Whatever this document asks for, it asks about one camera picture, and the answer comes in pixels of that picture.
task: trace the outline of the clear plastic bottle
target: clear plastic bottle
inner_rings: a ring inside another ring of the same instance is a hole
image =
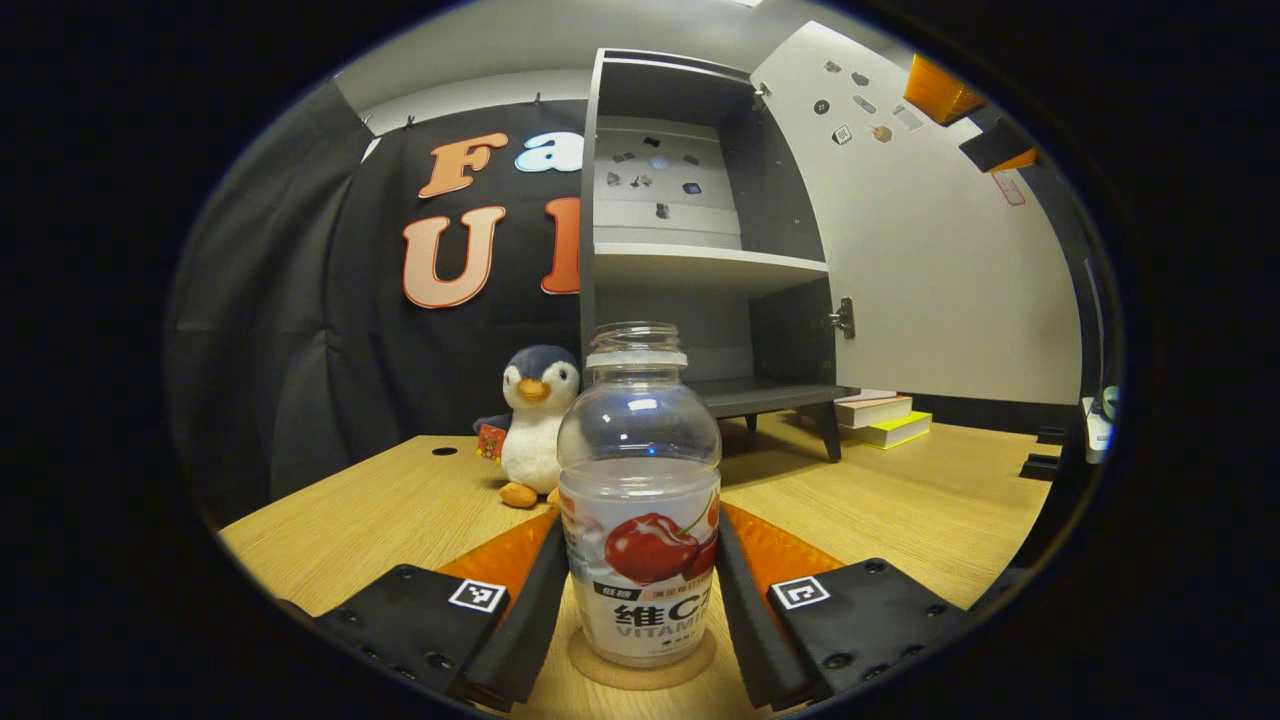
[[[588,643],[657,667],[707,625],[719,524],[719,428],[680,382],[675,325],[598,328],[590,386],[559,430],[561,512]]]

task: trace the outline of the stuffed toy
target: stuffed toy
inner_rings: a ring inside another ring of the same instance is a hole
[[[577,397],[579,379],[570,351],[552,345],[526,347],[502,373],[502,396],[511,413],[472,423],[480,436],[476,454],[498,460],[511,480],[498,491],[507,505],[532,507],[540,495],[549,496],[552,505],[558,502],[556,439]]]

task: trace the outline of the orange letter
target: orange letter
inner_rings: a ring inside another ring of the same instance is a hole
[[[507,217],[504,208],[477,208],[462,215],[467,229],[467,264],[462,274],[442,281],[435,274],[435,258],[440,250],[440,233],[449,227],[448,218],[428,218],[404,228],[404,297],[420,307],[452,307],[462,305],[480,292],[489,281],[493,263],[493,227]]]
[[[435,165],[431,168],[431,182],[417,191],[419,197],[435,197],[454,190],[462,190],[475,179],[462,174],[465,168],[480,170],[489,164],[489,147],[502,147],[507,145],[507,136],[495,132],[461,142],[442,145],[431,151],[435,155]]]
[[[577,197],[561,197],[547,204],[547,214],[556,218],[552,274],[543,278],[543,292],[548,295],[579,292],[577,224],[581,209],[582,201]]]

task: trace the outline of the stack of books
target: stack of books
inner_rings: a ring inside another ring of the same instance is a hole
[[[836,419],[860,442],[888,450],[928,433],[933,415],[911,410],[905,395],[865,389],[837,400]]]

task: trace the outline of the yellow book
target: yellow book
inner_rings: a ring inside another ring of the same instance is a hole
[[[852,436],[872,447],[888,450],[928,433],[932,421],[933,415],[931,413],[913,410],[906,418],[858,428],[852,430]]]

